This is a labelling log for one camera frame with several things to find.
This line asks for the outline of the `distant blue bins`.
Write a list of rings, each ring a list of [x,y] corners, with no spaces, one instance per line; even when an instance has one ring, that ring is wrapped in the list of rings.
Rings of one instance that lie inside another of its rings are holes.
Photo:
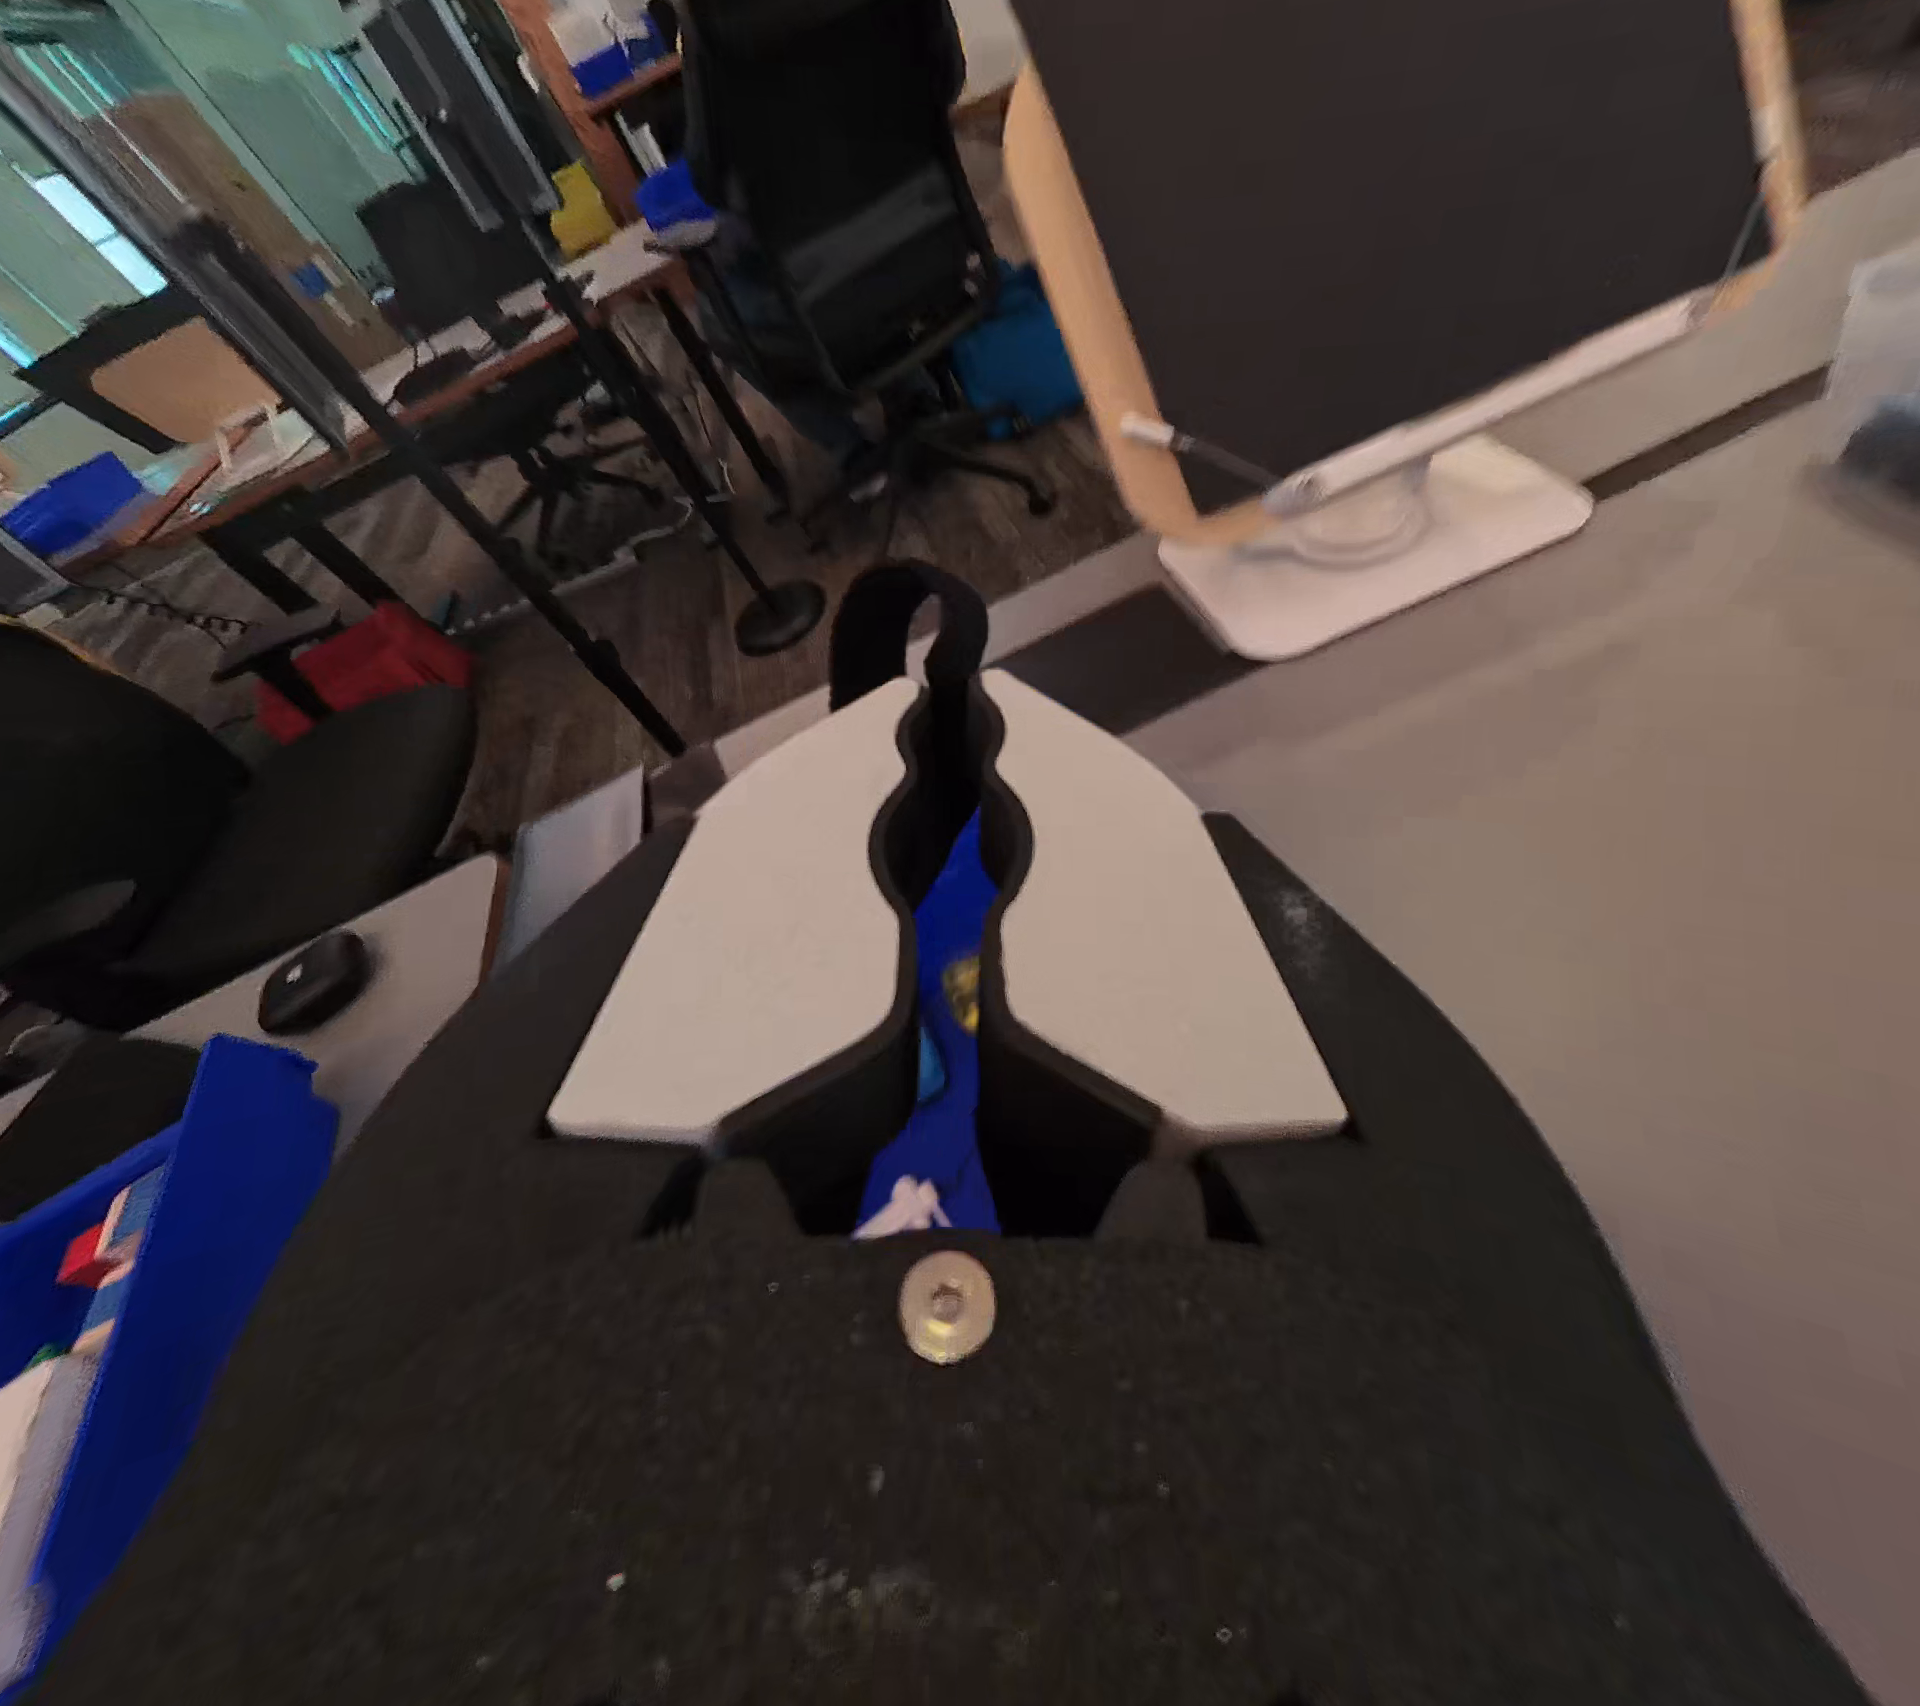
[[[1,515],[1,531],[36,558],[54,560],[96,540],[143,495],[136,470],[99,452],[25,493]]]

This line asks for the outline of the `black shoelace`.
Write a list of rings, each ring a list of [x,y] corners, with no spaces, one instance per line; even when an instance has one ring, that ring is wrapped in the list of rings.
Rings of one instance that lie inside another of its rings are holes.
[[[979,802],[979,737],[974,686],[989,644],[989,608],[961,575],[920,560],[865,568],[842,593],[828,634],[828,709],[840,712],[908,675],[908,640],[929,608],[924,654],[927,718],[915,766],[924,775],[927,830],[947,847]]]

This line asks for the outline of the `grey desk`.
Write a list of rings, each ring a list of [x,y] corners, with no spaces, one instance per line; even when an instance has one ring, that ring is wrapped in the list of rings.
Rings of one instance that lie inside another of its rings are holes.
[[[1787,384],[1304,661],[1047,691],[1350,1121],[902,1241],[540,1138],[696,821],[349,1148],[30,1702],[1915,1702],[1915,558]]]

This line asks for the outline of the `red bin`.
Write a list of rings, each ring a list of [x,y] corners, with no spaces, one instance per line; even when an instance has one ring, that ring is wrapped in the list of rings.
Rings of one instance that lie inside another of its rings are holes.
[[[320,720],[424,686],[467,688],[471,654],[401,599],[341,621],[315,614],[259,640],[232,664],[253,684],[256,723],[289,744]]]

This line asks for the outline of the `clear plastic bin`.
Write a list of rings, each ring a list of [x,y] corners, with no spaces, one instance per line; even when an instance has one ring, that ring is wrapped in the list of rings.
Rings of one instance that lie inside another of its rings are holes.
[[[1918,242],[1861,261],[1848,281],[1826,397],[1838,475],[1918,502]]]

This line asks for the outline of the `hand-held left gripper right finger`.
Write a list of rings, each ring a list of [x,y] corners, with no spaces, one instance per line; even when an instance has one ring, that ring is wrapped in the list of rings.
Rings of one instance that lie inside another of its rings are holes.
[[[978,1148],[1000,1227],[1092,1233],[1138,1166],[1337,1135],[1348,1102],[1203,811],[1001,667],[978,721]]]

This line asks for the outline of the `white flat device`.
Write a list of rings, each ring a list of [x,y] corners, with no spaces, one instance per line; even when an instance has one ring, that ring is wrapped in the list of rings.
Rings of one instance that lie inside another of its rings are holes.
[[[1578,535],[1591,493],[1478,431],[1233,543],[1164,537],[1174,597],[1232,655],[1279,664]]]

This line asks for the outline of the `black board with wooden rim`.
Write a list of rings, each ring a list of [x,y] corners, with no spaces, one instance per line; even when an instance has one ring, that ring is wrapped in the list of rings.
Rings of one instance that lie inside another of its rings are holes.
[[[1782,0],[1010,2],[1008,180],[1096,431],[1286,475],[1737,305],[1805,213]]]

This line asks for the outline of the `wooden table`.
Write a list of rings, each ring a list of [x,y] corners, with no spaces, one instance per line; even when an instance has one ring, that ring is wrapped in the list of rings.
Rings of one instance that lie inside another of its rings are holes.
[[[618,230],[564,273],[576,281],[592,320],[610,322],[624,304],[653,299],[665,305],[692,292],[692,280],[645,225]],[[574,328],[549,307],[536,287],[521,287],[507,307],[536,320],[536,325],[507,352],[475,353],[458,363],[455,376],[421,390],[410,403],[393,405],[399,428],[432,439],[445,439],[451,422],[471,413],[481,401],[500,397],[507,387],[530,379],[532,372],[574,349]],[[96,537],[54,560],[31,558],[49,568],[82,575],[92,568],[119,560],[139,547],[164,547],[180,542],[203,542],[247,515],[263,511],[284,495],[322,491],[348,475],[375,472],[386,458],[372,426],[357,413],[346,415],[346,443],[335,447],[309,423],[281,429],[279,415],[253,422],[242,431],[242,454],[252,466],[230,470],[215,439],[189,442],[177,458],[157,464],[167,486],[152,490],[107,523]]]

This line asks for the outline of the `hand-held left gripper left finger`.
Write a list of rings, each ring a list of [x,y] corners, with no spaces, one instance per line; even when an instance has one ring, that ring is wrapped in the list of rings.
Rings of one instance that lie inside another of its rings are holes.
[[[905,907],[876,830],[920,698],[891,678],[702,808],[546,1107],[555,1138],[762,1162],[804,1227],[852,1227],[918,1083]]]

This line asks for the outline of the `blue bag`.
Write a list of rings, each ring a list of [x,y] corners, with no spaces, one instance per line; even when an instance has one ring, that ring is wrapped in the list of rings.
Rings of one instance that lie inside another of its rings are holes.
[[[995,261],[993,301],[952,342],[947,359],[972,409],[991,413],[991,442],[1084,412],[1074,362],[1031,264]]]

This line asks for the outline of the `blue plastic bin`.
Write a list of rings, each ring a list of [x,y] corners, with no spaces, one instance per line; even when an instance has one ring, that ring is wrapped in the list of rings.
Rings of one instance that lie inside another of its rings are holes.
[[[4,1702],[25,1696],[83,1618],[193,1445],[266,1356],[263,1436],[313,1439],[322,1413],[447,1308],[570,1248],[627,1166],[688,1148],[558,1138],[558,1094],[693,820],[642,839],[419,1048],[335,1170],[340,1115],[295,1048],[232,1033],[199,1049],[116,1041],[77,1056],[4,1138],[4,1382],[76,1341],[55,1277],[121,1190],[154,1182],[129,1287],[49,1487],[4,1494]],[[927,823],[882,820],[876,869],[905,913],[947,864]]]

